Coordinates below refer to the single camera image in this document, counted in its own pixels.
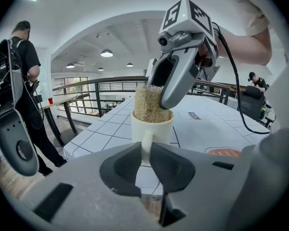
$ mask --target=black cable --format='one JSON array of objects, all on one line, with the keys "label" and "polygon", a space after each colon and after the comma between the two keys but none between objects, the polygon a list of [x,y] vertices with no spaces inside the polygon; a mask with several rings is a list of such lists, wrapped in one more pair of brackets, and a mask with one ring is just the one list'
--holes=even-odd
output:
[{"label": "black cable", "polygon": [[247,125],[246,125],[246,122],[245,122],[245,119],[244,119],[244,116],[243,116],[243,113],[242,113],[242,109],[241,109],[241,98],[240,98],[240,83],[239,83],[239,74],[237,72],[237,68],[236,68],[236,64],[235,64],[235,61],[232,57],[232,54],[229,50],[229,47],[228,47],[228,44],[225,40],[225,38],[223,37],[222,33],[221,33],[221,29],[220,27],[217,25],[218,27],[218,38],[220,39],[221,43],[223,44],[223,46],[225,47],[225,50],[227,52],[227,55],[229,57],[229,60],[231,62],[231,65],[232,65],[232,68],[233,68],[233,71],[235,73],[235,76],[236,76],[236,91],[238,92],[237,94],[237,108],[239,110],[239,113],[241,115],[241,118],[242,118],[242,122],[245,126],[245,128],[252,132],[252,133],[256,133],[256,134],[269,134],[270,132],[257,132],[257,131],[253,131],[251,130]]}]

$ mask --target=metal railing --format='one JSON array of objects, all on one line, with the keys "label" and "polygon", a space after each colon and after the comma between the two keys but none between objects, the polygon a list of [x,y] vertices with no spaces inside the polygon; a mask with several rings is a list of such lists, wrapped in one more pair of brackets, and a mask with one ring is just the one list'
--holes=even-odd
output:
[{"label": "metal railing", "polygon": [[[101,78],[101,79],[93,79],[82,81],[78,83],[73,83],[61,87],[54,88],[53,91],[63,90],[63,94],[56,94],[54,96],[66,95],[68,88],[77,87],[77,86],[84,86],[88,85],[89,89],[85,91],[78,91],[78,92],[69,92],[68,94],[79,94],[79,96],[68,102],[68,107],[71,113],[82,114],[82,115],[89,115],[89,116],[97,116],[101,117],[112,107],[103,107],[101,102],[114,102],[114,103],[121,103],[124,100],[113,100],[113,99],[101,99],[100,93],[103,92],[135,92],[137,87],[144,86],[147,83],[148,78],[144,76],[131,76],[131,77],[114,77],[114,78]],[[213,88],[220,88],[221,92],[220,95],[216,93],[210,93],[205,90],[200,90],[196,88],[196,85],[199,86],[208,86]],[[213,83],[203,80],[197,80],[195,85],[191,88],[191,92],[187,93],[187,95],[195,95],[195,96],[207,96],[207,97],[215,97],[219,98],[219,102],[222,103],[224,99],[224,104],[227,104],[228,96],[229,96],[229,89],[230,87],[227,85]],[[95,98],[92,98],[91,93],[95,93]],[[86,106],[85,102],[90,102],[91,106]],[[71,108],[76,108],[77,112],[72,111]],[[97,110],[95,114],[87,113],[87,110]]]}]

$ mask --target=railing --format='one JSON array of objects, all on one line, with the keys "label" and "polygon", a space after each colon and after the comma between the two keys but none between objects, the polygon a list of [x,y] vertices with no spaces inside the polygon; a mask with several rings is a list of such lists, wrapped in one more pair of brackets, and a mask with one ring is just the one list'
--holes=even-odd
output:
[{"label": "railing", "polygon": [[[101,78],[57,87],[54,88],[53,91],[63,90],[62,94],[56,94],[54,96],[65,95],[67,93],[79,94],[79,96],[75,100],[68,102],[68,107],[71,113],[101,117],[109,110],[113,109],[112,104],[109,105],[107,102],[113,102],[115,105],[115,103],[121,103],[124,101],[114,99],[101,99],[101,93],[113,92],[116,95],[119,95],[120,93],[124,92],[135,92],[137,87],[144,86],[147,83],[147,80],[148,78],[144,76]],[[85,91],[71,91],[71,87],[85,85],[88,86],[87,90]],[[200,90],[196,88],[196,85],[219,88],[221,89],[221,93],[219,95],[205,90]],[[191,88],[191,92],[188,92],[187,95],[215,97],[219,98],[220,103],[222,103],[224,99],[224,104],[227,104],[229,89],[230,87],[226,85],[198,80]],[[82,90],[82,88],[74,88],[73,90]]]}]

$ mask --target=chair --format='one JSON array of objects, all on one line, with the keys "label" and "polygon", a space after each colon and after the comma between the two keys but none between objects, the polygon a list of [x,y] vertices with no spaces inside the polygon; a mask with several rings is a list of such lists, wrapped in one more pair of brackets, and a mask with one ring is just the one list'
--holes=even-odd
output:
[{"label": "chair", "polygon": [[240,92],[240,98],[242,113],[257,121],[265,102],[264,95],[258,88],[247,86],[245,91]]}]

